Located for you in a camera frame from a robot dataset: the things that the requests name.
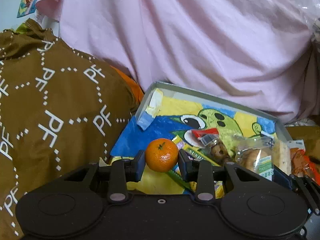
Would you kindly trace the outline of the yellow green biscuit packet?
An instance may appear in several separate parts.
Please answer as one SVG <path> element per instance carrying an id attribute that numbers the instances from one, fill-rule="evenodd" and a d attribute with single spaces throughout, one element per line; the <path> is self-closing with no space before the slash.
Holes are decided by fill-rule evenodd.
<path id="1" fill-rule="evenodd" d="M 197 178 L 195 181 L 186 181 L 186 179 L 198 174 L 199 162 L 205 160 L 213 166 L 219 165 L 208 157 L 205 157 L 199 149 L 191 146 L 178 135 L 172 139 L 172 142 L 175 143 L 183 156 L 181 159 L 179 158 L 178 163 L 167 172 L 167 175 L 184 188 L 184 194 L 194 194 L 197 186 Z"/>

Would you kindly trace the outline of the red dried tofu packet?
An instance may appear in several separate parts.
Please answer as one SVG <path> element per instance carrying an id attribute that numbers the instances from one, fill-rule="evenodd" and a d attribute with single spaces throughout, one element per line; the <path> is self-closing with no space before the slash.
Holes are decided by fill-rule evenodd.
<path id="1" fill-rule="evenodd" d="M 319 183 L 319 172 L 316 164 L 306 155 L 303 140 L 290 140 L 287 142 L 291 154 L 291 173 L 298 177 L 308 176 Z"/>

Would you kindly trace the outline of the red nut snack packet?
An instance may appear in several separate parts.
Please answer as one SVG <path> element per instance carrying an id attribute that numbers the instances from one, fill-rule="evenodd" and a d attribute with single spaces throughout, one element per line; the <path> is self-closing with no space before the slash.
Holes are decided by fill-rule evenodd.
<path id="1" fill-rule="evenodd" d="M 220 139 L 217 128 L 192 129 L 192 136 L 203 146 L 204 155 L 220 166 L 232 161 L 228 150 Z"/>

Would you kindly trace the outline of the orange mandarin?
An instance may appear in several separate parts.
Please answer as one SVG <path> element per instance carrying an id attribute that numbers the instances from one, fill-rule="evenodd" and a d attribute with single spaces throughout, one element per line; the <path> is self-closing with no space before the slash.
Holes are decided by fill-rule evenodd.
<path id="1" fill-rule="evenodd" d="M 176 144 L 165 138 L 150 142 L 145 150 L 145 162 L 155 172 L 168 172 L 178 161 Z"/>

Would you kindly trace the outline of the orange rice cracker bar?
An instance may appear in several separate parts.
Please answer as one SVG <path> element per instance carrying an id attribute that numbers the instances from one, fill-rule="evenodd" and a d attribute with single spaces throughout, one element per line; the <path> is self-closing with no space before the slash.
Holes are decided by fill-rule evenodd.
<path id="1" fill-rule="evenodd" d="M 291 174 L 291 155 L 287 143 L 277 139 L 273 146 L 273 163 L 288 176 Z"/>

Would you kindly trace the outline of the grey tray with cartoon liner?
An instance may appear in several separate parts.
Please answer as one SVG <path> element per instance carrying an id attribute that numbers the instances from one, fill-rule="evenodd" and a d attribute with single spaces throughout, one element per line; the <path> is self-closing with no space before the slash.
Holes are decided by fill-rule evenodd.
<path id="1" fill-rule="evenodd" d="M 112 149 L 111 159 L 131 160 L 154 140 L 169 140 L 190 159 L 214 166 L 234 161 L 267 179 L 277 168 L 291 173 L 290 150 L 275 118 L 204 96 L 149 90 Z"/>

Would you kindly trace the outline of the colourful cartoon blanket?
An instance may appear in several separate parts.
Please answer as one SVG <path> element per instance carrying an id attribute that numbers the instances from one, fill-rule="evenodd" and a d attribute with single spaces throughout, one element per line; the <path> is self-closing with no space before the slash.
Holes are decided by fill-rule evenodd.
<path id="1" fill-rule="evenodd" d="M 286 128 L 293 140 L 304 140 L 306 154 L 319 160 L 319 126 L 295 126 Z"/>

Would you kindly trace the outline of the bread roll packet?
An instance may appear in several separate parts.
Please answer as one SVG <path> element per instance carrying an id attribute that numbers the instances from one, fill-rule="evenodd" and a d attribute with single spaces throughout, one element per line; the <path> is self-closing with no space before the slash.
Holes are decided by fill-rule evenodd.
<path id="1" fill-rule="evenodd" d="M 242 167 L 272 181 L 274 175 L 273 146 L 271 137 L 245 138 L 233 135 L 235 161 Z"/>

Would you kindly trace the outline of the brown PF pillow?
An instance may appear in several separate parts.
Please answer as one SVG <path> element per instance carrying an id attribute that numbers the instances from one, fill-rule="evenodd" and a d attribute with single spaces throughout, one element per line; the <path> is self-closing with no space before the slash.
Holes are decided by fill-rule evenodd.
<path id="1" fill-rule="evenodd" d="M 143 92 L 105 61 L 29 19 L 1 32 L 1 239 L 20 239 L 18 200 L 108 161 Z"/>

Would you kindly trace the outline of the pink sheet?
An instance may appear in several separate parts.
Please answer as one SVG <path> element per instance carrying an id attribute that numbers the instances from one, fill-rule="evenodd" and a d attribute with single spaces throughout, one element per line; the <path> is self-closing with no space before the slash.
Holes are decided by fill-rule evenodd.
<path id="1" fill-rule="evenodd" d="M 277 116 L 319 113 L 311 17 L 297 0 L 38 0 L 71 47 L 143 89 L 189 87 Z"/>

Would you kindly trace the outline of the plastic bag of clothes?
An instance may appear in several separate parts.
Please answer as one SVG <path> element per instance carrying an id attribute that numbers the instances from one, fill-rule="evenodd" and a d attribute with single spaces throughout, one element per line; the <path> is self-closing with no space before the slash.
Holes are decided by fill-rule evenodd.
<path id="1" fill-rule="evenodd" d="M 314 0 L 315 6 L 316 6 L 316 20 L 313 24 L 313 43 L 317 44 L 317 47 L 319 47 L 319 0 Z"/>

